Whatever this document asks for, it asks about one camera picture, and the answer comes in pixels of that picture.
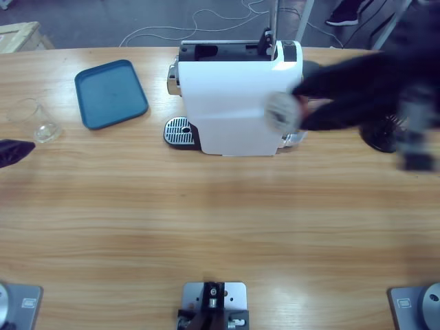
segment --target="wooden table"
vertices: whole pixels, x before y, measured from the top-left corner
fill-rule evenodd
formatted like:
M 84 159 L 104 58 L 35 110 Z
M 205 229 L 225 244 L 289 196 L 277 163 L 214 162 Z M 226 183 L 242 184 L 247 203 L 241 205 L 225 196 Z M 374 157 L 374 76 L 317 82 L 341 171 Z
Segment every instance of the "wooden table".
M 243 281 L 257 329 L 392 329 L 386 290 L 440 279 L 436 175 L 398 171 L 356 131 L 310 133 L 275 157 L 176 151 L 183 114 L 166 91 L 175 48 L 75 49 L 0 56 L 5 113 L 38 98 L 63 124 L 0 170 L 0 278 L 45 294 L 37 329 L 174 329 L 188 281 Z M 333 63 L 360 51 L 305 49 Z M 89 131 L 75 75 L 133 62 L 150 109 Z

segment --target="wooden crate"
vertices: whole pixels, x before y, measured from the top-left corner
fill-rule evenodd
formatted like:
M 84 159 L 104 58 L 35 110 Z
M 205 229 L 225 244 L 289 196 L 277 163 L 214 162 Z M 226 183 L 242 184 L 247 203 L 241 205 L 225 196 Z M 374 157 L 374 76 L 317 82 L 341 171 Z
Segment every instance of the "wooden crate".
M 0 54 L 54 49 L 50 40 L 40 34 L 39 28 L 38 22 L 0 26 Z

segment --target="blue tray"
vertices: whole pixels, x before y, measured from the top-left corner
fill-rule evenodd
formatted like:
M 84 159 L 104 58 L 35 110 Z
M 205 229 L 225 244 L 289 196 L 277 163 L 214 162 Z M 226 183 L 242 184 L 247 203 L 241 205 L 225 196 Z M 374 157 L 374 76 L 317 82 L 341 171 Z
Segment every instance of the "blue tray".
M 92 67 L 75 77 L 82 123 L 104 127 L 143 115 L 148 110 L 142 86 L 129 60 Z

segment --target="metal drip grate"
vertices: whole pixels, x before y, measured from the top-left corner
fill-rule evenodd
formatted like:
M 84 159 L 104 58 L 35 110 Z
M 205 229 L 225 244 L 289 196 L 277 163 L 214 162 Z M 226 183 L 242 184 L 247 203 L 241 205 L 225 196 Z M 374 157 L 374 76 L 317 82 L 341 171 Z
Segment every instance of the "metal drip grate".
M 176 117 L 165 125 L 164 138 L 173 145 L 194 145 L 193 133 L 186 117 Z

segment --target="metal mount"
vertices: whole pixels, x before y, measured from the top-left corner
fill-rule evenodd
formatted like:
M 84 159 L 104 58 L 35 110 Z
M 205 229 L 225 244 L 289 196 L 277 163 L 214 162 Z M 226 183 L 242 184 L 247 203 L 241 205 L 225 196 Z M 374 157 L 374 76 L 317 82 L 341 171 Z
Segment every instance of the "metal mount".
M 168 78 L 166 79 L 166 88 L 168 89 L 168 94 L 170 95 L 180 95 L 180 82 L 179 82 L 179 56 L 176 56 L 174 63 L 170 65 L 168 69 Z
M 33 330 L 43 289 L 0 283 L 0 330 Z
M 440 283 L 392 288 L 388 299 L 396 330 L 440 329 Z
M 177 314 L 177 330 L 249 330 L 247 309 L 244 283 L 186 283 Z

